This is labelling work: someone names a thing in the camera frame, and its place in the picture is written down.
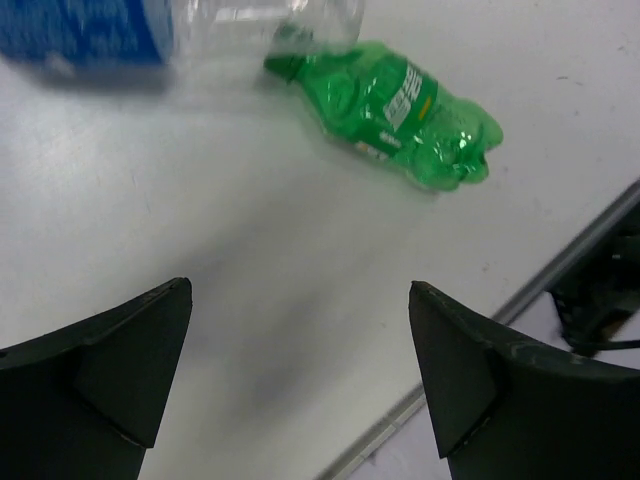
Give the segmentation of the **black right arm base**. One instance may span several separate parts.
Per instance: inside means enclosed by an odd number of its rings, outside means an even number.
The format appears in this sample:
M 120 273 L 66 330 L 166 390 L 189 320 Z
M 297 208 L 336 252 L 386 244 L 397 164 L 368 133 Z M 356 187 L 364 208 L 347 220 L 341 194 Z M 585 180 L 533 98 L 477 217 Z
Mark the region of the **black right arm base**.
M 637 349 L 637 339 L 614 336 L 639 312 L 639 207 L 614 222 L 549 293 L 573 353 Z

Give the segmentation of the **green sprite bottle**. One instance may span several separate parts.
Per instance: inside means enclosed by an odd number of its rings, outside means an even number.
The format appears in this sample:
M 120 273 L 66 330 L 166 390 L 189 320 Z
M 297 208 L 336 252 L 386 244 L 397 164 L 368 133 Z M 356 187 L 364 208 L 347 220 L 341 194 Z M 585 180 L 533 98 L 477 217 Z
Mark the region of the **green sprite bottle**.
M 270 54 L 263 66 L 297 86 L 330 137 L 425 189 L 484 181 L 486 154 L 503 141 L 501 126 L 481 106 L 378 41 Z

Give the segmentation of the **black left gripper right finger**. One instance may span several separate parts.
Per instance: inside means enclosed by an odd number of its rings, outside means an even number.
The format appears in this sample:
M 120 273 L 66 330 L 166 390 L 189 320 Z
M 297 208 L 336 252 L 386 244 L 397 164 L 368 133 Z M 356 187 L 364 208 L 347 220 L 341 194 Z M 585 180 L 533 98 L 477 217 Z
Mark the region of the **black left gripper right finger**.
M 488 319 L 416 281 L 409 320 L 455 479 L 635 479 L 639 373 Z

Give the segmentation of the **clear bottle blue label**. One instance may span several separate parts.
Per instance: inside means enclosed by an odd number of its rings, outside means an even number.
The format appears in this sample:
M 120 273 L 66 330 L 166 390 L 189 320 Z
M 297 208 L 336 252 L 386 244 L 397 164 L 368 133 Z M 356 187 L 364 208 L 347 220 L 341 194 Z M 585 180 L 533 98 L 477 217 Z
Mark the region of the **clear bottle blue label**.
M 4 1 L 1 54 L 69 68 L 298 54 L 354 44 L 364 10 L 362 1 Z

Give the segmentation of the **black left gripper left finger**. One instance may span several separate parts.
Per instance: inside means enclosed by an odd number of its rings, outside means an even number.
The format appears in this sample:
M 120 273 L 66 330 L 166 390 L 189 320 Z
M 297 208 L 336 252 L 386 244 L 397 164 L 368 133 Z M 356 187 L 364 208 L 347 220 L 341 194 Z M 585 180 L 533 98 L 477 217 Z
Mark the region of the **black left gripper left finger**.
M 192 312 L 174 278 L 1 351 L 4 479 L 135 479 L 154 447 Z

